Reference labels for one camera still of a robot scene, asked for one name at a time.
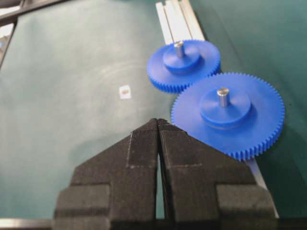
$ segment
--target green mat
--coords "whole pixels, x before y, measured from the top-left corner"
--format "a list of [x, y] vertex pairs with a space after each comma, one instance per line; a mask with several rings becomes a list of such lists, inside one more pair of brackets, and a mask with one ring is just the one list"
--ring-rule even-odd
[[[154, 4], [72, 0], [19, 18], [0, 72], [0, 217], [52, 217], [76, 165], [152, 117], [169, 120], [175, 95], [146, 76], [147, 59], [164, 45]], [[307, 3], [191, 4], [223, 71], [261, 77], [282, 95], [284, 131], [257, 161], [280, 216], [307, 216]], [[132, 98], [121, 100], [127, 84]]]

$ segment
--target blue plastic gear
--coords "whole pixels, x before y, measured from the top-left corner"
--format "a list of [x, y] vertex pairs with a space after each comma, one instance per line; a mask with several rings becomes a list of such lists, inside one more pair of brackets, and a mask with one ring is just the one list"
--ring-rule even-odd
[[220, 52], [210, 42], [184, 41], [185, 56], [177, 57], [174, 43], [156, 51], [147, 63], [151, 83], [161, 91], [180, 93], [220, 70]]
[[[219, 105], [220, 88], [229, 89], [227, 107]], [[266, 81], [224, 73], [184, 90], [174, 102], [171, 121], [201, 142], [245, 161], [273, 145], [282, 131], [284, 115], [281, 96]]]

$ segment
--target metal pin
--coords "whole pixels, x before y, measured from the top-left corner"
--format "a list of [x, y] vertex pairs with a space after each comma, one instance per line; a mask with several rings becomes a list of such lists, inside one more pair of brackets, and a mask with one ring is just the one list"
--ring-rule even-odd
[[184, 53], [184, 47], [183, 47], [183, 41], [175, 42], [174, 47], [176, 49], [177, 57], [182, 58], [185, 56]]
[[227, 107], [230, 104], [229, 101], [229, 89], [228, 88], [220, 88], [217, 91], [217, 95], [219, 97], [219, 105], [221, 107]]

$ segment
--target white paper scrap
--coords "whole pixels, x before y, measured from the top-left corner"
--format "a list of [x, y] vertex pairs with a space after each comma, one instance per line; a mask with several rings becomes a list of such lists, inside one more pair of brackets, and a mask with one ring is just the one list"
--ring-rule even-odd
[[120, 99], [131, 99], [131, 89], [129, 85], [123, 85], [119, 88]]

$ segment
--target gear teeth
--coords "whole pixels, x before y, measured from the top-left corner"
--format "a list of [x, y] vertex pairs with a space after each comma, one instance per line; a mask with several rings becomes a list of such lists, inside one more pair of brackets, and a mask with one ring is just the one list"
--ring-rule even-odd
[[[229, 73], [217, 73], [215, 75], [211, 75], [208, 76], [208, 78], [212, 78], [212, 77], [218, 77], [220, 75], [244, 75], [247, 77], [251, 77], [257, 81], [261, 81], [262, 83], [264, 83], [265, 85], [267, 85], [275, 94], [277, 94], [279, 101], [281, 103], [281, 111], [280, 111], [280, 118], [279, 118], [279, 122], [277, 125], [277, 128], [271, 133], [269, 134], [263, 141], [260, 142], [260, 144], [251, 147], [249, 149], [246, 150], [240, 150], [237, 152], [226, 152], [225, 154], [227, 154], [228, 156], [235, 158], [239, 161], [246, 161], [246, 160], [250, 160], [253, 159], [256, 156], [259, 156], [260, 154], [264, 153], [267, 149], [269, 149], [279, 138], [281, 131], [283, 129], [283, 123], [284, 123], [284, 118], [285, 118], [285, 107], [284, 107], [284, 103], [283, 103], [283, 99], [281, 97], [281, 95], [278, 93], [278, 91], [268, 82], [266, 82], [265, 80], [252, 76], [252, 75], [248, 75], [248, 74], [243, 74], [243, 73], [235, 73], [235, 72], [229, 72]], [[171, 122], [172, 124], [175, 124], [175, 108], [177, 106], [178, 100], [181, 97], [181, 95], [184, 93], [184, 91], [182, 91], [178, 97], [175, 99], [172, 110], [171, 110]]]
[[[197, 42], [204, 42], [202, 40], [198, 40], [198, 39], [189, 39], [189, 40], [183, 40], [183, 41], [197, 41]], [[219, 50], [217, 49], [216, 46], [213, 45], [213, 49], [215, 50], [215, 52], [218, 54], [218, 59], [216, 60], [216, 64], [215, 66], [213, 66], [212, 71], [209, 72], [209, 74], [207, 74], [207, 76], [203, 76], [204, 78], [209, 77], [211, 75], [217, 74], [218, 71], [221, 68], [221, 55]], [[154, 79], [154, 77], [151, 75], [150, 71], [149, 71], [149, 64], [151, 62], [151, 58], [149, 59], [148, 63], [147, 63], [147, 76], [149, 77], [150, 82], [154, 85], [154, 87], [156, 87], [157, 89], [166, 92], [166, 93], [181, 93], [182, 91], [184, 91], [186, 88], [188, 88], [189, 86], [191, 86], [192, 84], [194, 84], [196, 81], [192, 81], [190, 83], [183, 83], [183, 84], [164, 84], [162, 82], [157, 81], [156, 79]]]

